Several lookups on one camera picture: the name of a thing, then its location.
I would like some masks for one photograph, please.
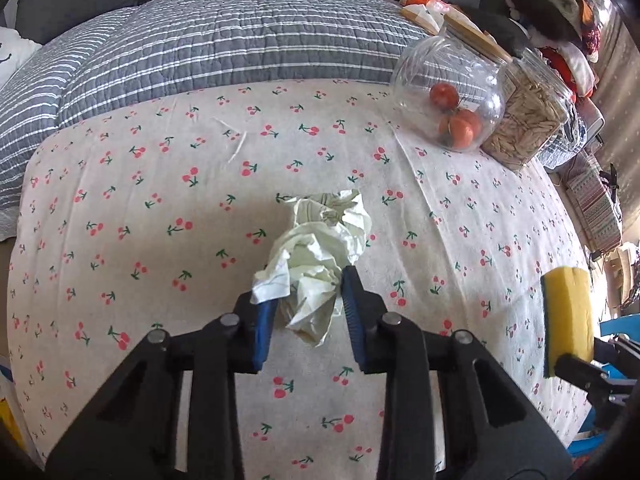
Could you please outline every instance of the yellow sponge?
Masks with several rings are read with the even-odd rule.
[[[590,277],[584,269],[558,267],[541,279],[545,309],[545,377],[563,354],[593,360]]]

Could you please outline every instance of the crumpled paper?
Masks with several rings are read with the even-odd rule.
[[[252,303],[280,298],[287,328],[318,346],[342,314],[342,269],[364,252],[371,218],[355,189],[287,203],[293,227],[273,243],[266,268],[255,273]]]

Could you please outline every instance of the beige curtain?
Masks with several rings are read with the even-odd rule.
[[[600,59],[594,70],[600,77],[592,100],[606,124],[600,135],[604,146],[596,157],[605,170],[618,170],[623,229],[640,217],[640,52],[617,13],[603,30]]]

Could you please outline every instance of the plastic container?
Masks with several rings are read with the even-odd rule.
[[[445,17],[440,34],[409,46],[391,79],[396,104],[430,142],[477,149],[500,123],[500,72],[511,57],[465,24]]]
[[[528,49],[508,67],[506,76],[514,91],[502,121],[482,149],[510,170],[519,171],[567,122],[572,92]]]

